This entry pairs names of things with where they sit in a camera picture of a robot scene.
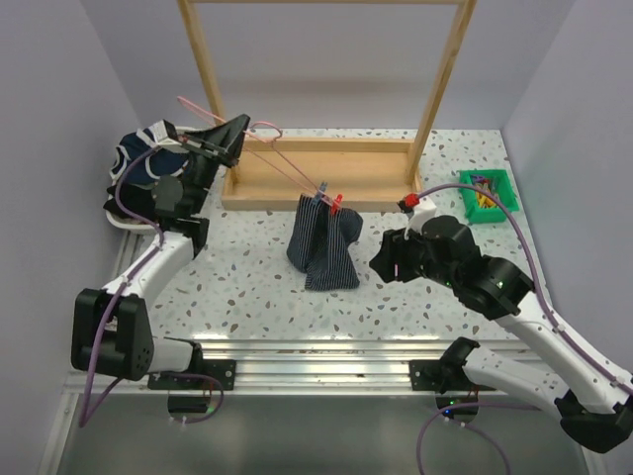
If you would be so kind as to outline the navy striped underwear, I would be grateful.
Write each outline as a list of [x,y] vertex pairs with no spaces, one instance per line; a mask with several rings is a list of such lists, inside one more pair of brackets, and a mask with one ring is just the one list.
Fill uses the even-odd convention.
[[305,289],[314,292],[354,290],[360,280],[349,252],[359,240],[362,217],[354,210],[334,215],[324,202],[302,195],[286,251],[290,263],[306,275]]

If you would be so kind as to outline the red clothespin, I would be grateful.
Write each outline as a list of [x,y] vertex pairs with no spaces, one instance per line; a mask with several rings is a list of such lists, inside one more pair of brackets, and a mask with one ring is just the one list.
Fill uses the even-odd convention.
[[332,198],[329,203],[329,214],[335,216],[341,209],[343,200],[342,194],[337,194],[335,198]]

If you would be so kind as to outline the blue clothespin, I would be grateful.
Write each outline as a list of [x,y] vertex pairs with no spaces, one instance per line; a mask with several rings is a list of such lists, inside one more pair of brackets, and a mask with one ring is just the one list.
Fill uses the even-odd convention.
[[313,196],[313,203],[315,205],[317,205],[319,202],[323,200],[323,197],[325,196],[326,188],[327,188],[327,183],[321,182],[316,190],[315,195]]

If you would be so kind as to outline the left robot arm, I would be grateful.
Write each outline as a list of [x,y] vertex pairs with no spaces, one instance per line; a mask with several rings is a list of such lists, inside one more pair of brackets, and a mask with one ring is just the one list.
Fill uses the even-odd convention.
[[124,162],[115,183],[121,189],[139,165],[157,154],[184,157],[180,173],[159,173],[152,190],[155,237],[150,247],[120,276],[99,289],[86,288],[75,299],[70,362],[73,368],[138,381],[170,372],[183,388],[199,386],[206,375],[202,349],[192,340],[157,338],[148,310],[176,274],[203,250],[209,221],[199,213],[220,167],[237,165],[250,118],[245,114],[200,131],[178,131],[171,123],[152,125],[144,153]]

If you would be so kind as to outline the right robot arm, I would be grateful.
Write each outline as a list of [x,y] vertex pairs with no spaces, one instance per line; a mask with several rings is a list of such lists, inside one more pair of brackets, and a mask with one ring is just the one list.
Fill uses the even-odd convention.
[[409,366],[443,394],[489,387],[552,416],[581,446],[606,453],[632,433],[632,374],[595,350],[552,311],[534,281],[511,261],[481,253],[470,229],[450,216],[420,231],[384,232],[370,262],[386,282],[426,278],[449,288],[467,309],[517,336],[548,365],[541,371],[465,337],[428,369]]

